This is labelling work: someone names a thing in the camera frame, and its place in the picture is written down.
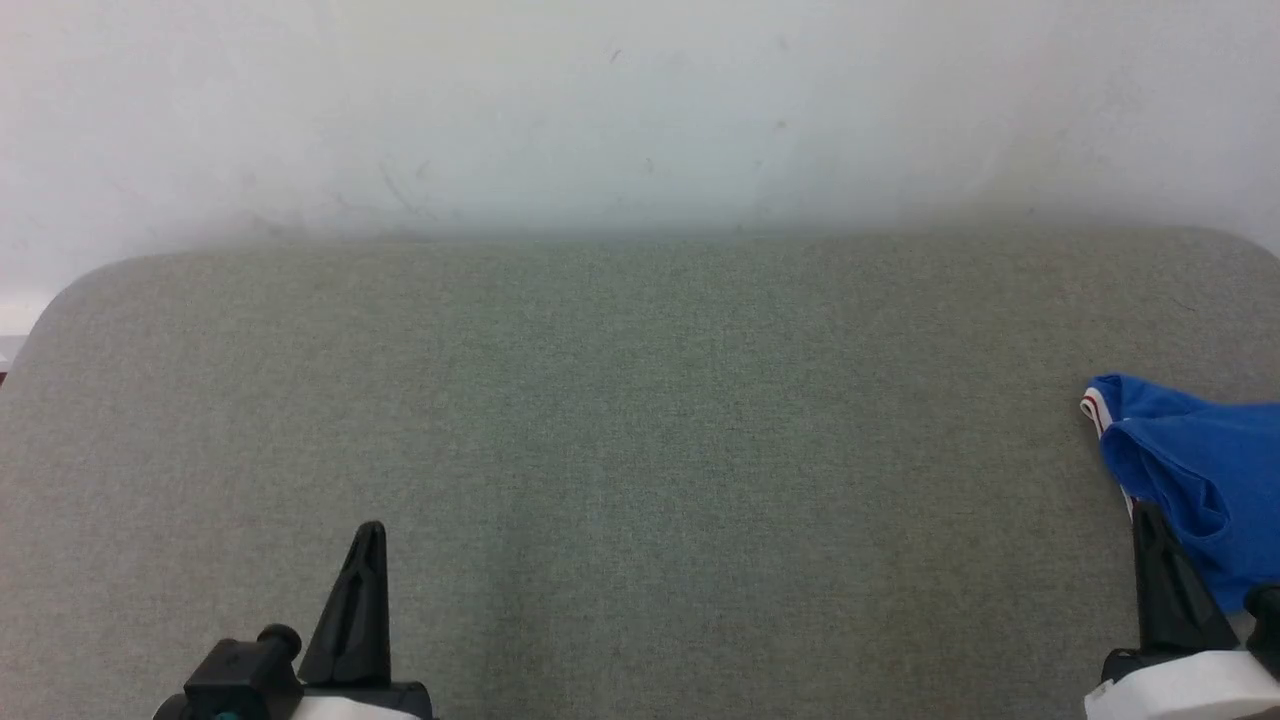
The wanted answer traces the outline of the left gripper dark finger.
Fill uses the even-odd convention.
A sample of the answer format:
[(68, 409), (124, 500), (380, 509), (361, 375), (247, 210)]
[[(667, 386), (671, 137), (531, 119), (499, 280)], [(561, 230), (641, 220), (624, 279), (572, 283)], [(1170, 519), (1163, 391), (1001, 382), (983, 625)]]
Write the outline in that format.
[(316, 688), (392, 685), (387, 529), (381, 521), (357, 528), (298, 678)]

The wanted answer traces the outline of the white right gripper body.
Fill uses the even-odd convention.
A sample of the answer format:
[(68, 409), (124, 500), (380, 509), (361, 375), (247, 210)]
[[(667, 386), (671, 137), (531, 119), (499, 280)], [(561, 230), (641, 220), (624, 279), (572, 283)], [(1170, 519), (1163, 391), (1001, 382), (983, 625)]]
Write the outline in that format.
[(1240, 650), (1115, 650), (1085, 696), (1088, 719), (1277, 719), (1277, 678)]

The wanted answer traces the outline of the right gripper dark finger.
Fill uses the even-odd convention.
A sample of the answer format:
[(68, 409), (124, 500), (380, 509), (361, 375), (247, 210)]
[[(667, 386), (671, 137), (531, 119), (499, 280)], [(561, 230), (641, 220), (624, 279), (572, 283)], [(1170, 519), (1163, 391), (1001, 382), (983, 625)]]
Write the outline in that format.
[(1158, 505), (1133, 505), (1132, 539), (1139, 655), (1185, 657), (1236, 650), (1236, 633)]
[(1254, 619), (1245, 648), (1272, 678), (1280, 678), (1279, 585), (1254, 585), (1245, 596), (1245, 611)]

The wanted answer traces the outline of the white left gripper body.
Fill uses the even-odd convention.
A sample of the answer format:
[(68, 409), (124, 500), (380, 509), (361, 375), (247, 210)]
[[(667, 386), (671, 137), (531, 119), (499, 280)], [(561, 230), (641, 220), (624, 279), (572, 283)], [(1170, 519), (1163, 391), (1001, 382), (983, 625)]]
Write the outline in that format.
[(385, 687), (311, 687), (291, 719), (435, 719), (433, 701), (420, 682)]

